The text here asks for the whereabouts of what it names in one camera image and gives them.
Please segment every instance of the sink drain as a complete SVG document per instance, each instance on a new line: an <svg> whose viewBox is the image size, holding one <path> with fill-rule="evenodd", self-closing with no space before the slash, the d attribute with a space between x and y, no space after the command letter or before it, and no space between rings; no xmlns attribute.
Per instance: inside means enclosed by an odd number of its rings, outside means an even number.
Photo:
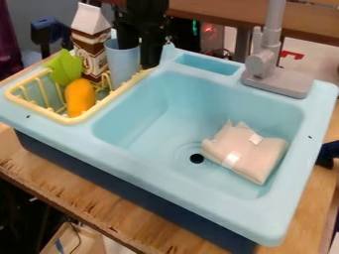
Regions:
<svg viewBox="0 0 339 254"><path fill-rule="evenodd" d="M195 174L199 170L201 170L202 174L204 172L210 174L211 169L219 167L201 155L201 141L190 142L179 146L175 149L173 159L178 169L188 172L192 170L191 172Z"/></svg>
<svg viewBox="0 0 339 254"><path fill-rule="evenodd" d="M205 158L203 158L202 155L200 154L193 154L189 157L189 160L193 163L193 164L201 164L203 163L203 161L205 160Z"/></svg>

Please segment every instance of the orange toy fruit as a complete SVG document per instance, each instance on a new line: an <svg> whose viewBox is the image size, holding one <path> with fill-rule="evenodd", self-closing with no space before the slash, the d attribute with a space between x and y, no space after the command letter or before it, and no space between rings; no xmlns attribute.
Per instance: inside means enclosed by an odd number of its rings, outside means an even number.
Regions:
<svg viewBox="0 0 339 254"><path fill-rule="evenodd" d="M69 117L76 117L91 108L95 103L95 91L84 78L76 79L65 89L64 97Z"/></svg>

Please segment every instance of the drain hole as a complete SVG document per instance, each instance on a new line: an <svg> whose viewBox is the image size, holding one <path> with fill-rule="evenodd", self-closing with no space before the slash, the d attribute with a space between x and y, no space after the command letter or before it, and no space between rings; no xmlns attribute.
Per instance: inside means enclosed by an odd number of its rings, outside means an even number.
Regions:
<svg viewBox="0 0 339 254"><path fill-rule="evenodd" d="M200 163L203 163L203 161L205 160L205 158L203 158L202 155L200 154L194 154L194 155L191 155L189 157L189 160L193 163L193 164L200 164Z"/></svg>

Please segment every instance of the beige towel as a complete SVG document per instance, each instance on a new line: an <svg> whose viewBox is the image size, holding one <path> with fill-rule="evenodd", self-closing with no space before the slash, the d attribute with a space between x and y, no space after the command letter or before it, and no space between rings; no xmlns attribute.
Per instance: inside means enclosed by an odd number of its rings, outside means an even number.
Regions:
<svg viewBox="0 0 339 254"><path fill-rule="evenodd" d="M283 157L287 142L263 138L243 122L233 127L228 121L213 140L203 140L201 147L201 154L207 159L263 185Z"/></svg>

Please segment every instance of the toy sink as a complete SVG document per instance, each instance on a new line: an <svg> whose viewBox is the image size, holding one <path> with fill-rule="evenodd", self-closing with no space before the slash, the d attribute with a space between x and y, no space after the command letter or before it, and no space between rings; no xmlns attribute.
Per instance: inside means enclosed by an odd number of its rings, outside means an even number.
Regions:
<svg viewBox="0 0 339 254"><path fill-rule="evenodd" d="M240 63L175 49L165 55L149 75L73 125L6 99L6 89L20 81L14 80L1 88L0 120L255 242L280 244L322 144L337 87L316 80L307 98L293 99L240 83ZM200 142L227 119L288 141L263 186L206 159L191 162Z"/></svg>

